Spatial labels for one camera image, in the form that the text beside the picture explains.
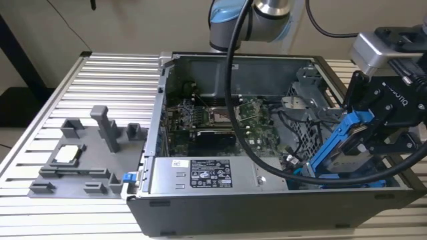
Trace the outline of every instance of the slotted aluminum surface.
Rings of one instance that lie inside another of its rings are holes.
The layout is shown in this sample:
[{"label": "slotted aluminum surface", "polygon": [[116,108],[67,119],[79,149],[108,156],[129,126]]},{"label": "slotted aluminum surface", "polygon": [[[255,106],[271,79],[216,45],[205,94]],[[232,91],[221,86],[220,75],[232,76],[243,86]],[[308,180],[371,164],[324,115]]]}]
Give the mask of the slotted aluminum surface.
[{"label": "slotted aluminum surface", "polygon": [[[0,237],[32,240],[149,239],[140,233],[123,200],[31,199],[27,193],[63,135],[59,127],[67,117],[77,116],[85,126],[95,125],[89,109],[93,105],[107,105],[108,117],[116,120],[117,125],[137,122],[148,127],[159,78],[157,62],[159,56],[155,55],[95,53],[89,58],[79,59],[0,164]],[[345,60],[327,62],[347,84],[355,65]],[[427,161],[412,169],[427,184]],[[209,235],[192,239],[424,240],[427,198],[403,209],[381,212],[353,230]]]}]

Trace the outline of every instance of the black pole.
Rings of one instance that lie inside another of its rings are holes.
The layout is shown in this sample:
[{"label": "black pole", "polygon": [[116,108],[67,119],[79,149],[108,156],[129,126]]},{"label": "black pole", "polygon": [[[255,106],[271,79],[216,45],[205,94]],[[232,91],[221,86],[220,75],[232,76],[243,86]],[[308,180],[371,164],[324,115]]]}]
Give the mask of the black pole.
[{"label": "black pole", "polygon": [[41,77],[35,69],[35,66],[28,59],[28,56],[21,48],[18,41],[14,38],[14,35],[9,29],[9,26],[2,19],[0,14],[0,48],[12,63],[21,79],[24,80],[29,91],[32,92],[36,100],[40,103],[44,103],[51,94],[47,88],[45,83],[41,80]]}]

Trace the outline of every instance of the beige wall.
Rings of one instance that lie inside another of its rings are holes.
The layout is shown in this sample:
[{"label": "beige wall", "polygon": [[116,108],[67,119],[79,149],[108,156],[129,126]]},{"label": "beige wall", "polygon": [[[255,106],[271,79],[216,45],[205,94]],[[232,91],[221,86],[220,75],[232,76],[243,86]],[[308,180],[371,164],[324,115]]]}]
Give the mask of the beige wall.
[{"label": "beige wall", "polygon": [[[427,15],[427,0],[311,0],[309,6],[317,24],[331,33],[373,31],[379,26],[413,26]],[[348,59],[352,42],[353,38],[323,36],[304,11],[289,53]]]},{"label": "beige wall", "polygon": [[27,85],[21,79],[21,76],[16,72],[6,58],[6,55],[0,50],[0,95],[9,87],[25,87],[25,86]]},{"label": "beige wall", "polygon": [[[157,54],[208,51],[207,13],[211,0],[51,0],[95,52]],[[427,0],[311,0],[319,24],[331,32],[372,30],[376,26],[417,24]],[[65,76],[85,45],[67,28],[45,0],[0,0],[0,13],[48,86]],[[351,39],[332,39],[313,29],[303,12],[291,54],[344,59]],[[243,53],[283,54],[281,43],[241,44]],[[0,54],[1,86],[22,80]]]},{"label": "beige wall", "polygon": [[[159,54],[209,51],[211,0],[51,0],[95,52]],[[45,0],[0,0],[0,13],[45,83],[55,87],[85,45]],[[275,53],[277,43],[247,43],[247,53]]]}]

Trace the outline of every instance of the power supply label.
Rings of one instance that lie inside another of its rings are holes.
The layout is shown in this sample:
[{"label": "power supply label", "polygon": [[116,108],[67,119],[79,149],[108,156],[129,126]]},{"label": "power supply label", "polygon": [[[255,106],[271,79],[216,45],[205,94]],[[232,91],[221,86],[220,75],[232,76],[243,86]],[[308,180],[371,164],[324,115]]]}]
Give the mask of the power supply label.
[{"label": "power supply label", "polygon": [[191,160],[189,185],[192,188],[232,188],[229,160]]}]

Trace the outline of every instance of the black cable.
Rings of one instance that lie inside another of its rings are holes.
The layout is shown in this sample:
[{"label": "black cable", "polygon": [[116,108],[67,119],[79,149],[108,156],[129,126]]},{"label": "black cable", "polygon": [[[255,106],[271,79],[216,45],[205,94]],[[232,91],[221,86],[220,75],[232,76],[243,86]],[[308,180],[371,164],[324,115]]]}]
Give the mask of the black cable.
[{"label": "black cable", "polygon": [[212,16],[213,3],[215,3],[215,0],[212,0],[211,6],[208,7],[208,14],[207,14],[207,25],[208,25],[208,29],[211,29],[211,16]]},{"label": "black cable", "polygon": [[296,146],[296,149],[295,149],[293,152],[289,152],[289,154],[291,154],[293,157],[296,157],[296,159],[301,162],[301,160],[300,160],[299,157],[297,157],[297,153],[299,153],[299,151],[300,151],[300,149],[301,149],[301,146],[303,146],[301,136],[300,136],[299,133],[295,131],[295,129],[287,124],[287,122],[285,122],[285,120],[284,120],[284,118],[283,118],[283,116],[281,116],[283,111],[279,111],[276,114],[277,114],[277,116],[279,116],[280,122],[281,122],[281,124],[284,125],[284,127],[285,127],[285,128],[296,135],[296,137],[297,137],[297,146]]},{"label": "black cable", "polygon": [[1,144],[1,143],[0,143],[0,146],[1,146],[1,147],[4,147],[4,148],[6,148],[6,149],[12,149],[12,147],[10,147],[10,146],[4,145],[4,144]]},{"label": "black cable", "polygon": [[63,17],[60,11],[57,10],[57,8],[55,7],[55,5],[51,3],[49,0],[45,0],[48,2],[48,4],[52,6],[52,8],[55,9],[57,15],[60,16],[60,18],[63,19],[64,23],[67,24],[67,27],[69,28],[69,30],[73,32],[73,34],[77,36],[77,38],[81,40],[81,42],[84,43],[84,45],[87,46],[88,50],[92,52],[92,49],[89,47],[89,45],[87,44],[87,42],[83,40],[83,38],[80,37],[80,35],[76,33],[76,31],[73,30],[73,28],[69,26],[65,18]]},{"label": "black cable", "polygon": [[327,37],[329,38],[335,38],[335,39],[347,39],[347,38],[355,38],[357,37],[359,33],[355,32],[355,33],[331,33],[331,32],[327,32],[325,30],[321,29],[321,27],[319,26],[319,24],[316,23],[316,20],[315,20],[315,17],[313,17],[313,14],[312,14],[312,10],[311,10],[311,7],[309,7],[309,0],[305,0],[305,10],[307,10],[307,15],[308,15],[308,18],[309,18],[309,21],[311,21],[311,24],[313,26],[313,28]]},{"label": "black cable", "polygon": [[241,30],[241,26],[245,20],[247,13],[251,9],[253,0],[245,0],[241,11],[239,13],[239,17],[236,19],[235,27],[232,30],[232,35],[229,39],[229,45],[227,49],[227,58],[225,58],[225,68],[224,68],[224,98],[225,98],[225,106],[228,110],[229,115],[229,121],[232,125],[232,129],[236,135],[236,138],[239,140],[240,146],[247,154],[247,156],[251,158],[251,160],[255,162],[255,164],[264,169],[268,173],[276,175],[280,178],[291,179],[301,183],[307,184],[315,184],[315,185],[357,185],[357,184],[365,184],[372,183],[377,180],[387,179],[392,177],[393,175],[401,173],[404,170],[407,170],[409,167],[412,167],[425,156],[427,156],[427,142],[421,145],[419,150],[413,152],[404,161],[401,161],[397,165],[392,166],[391,168],[387,168],[383,171],[379,171],[373,174],[369,174],[367,176],[356,177],[356,178],[341,178],[341,179],[327,179],[327,178],[316,178],[316,177],[308,177],[308,176],[300,176],[293,175],[287,172],[283,172],[281,169],[277,169],[272,166],[269,166],[253,153],[249,145],[245,141],[245,135],[243,130],[240,129],[239,122],[236,119],[236,113],[233,108],[233,102],[232,102],[232,64],[233,64],[233,56],[235,56],[235,47],[237,44],[239,34]]},{"label": "black cable", "polygon": [[311,122],[312,122],[311,120],[297,120],[297,119],[295,119],[293,117],[291,117],[291,116],[287,114],[285,111],[280,111],[280,112],[281,112],[283,116],[284,116],[288,120],[291,120],[292,122],[301,123],[301,124],[305,124],[305,123],[311,123]]}]

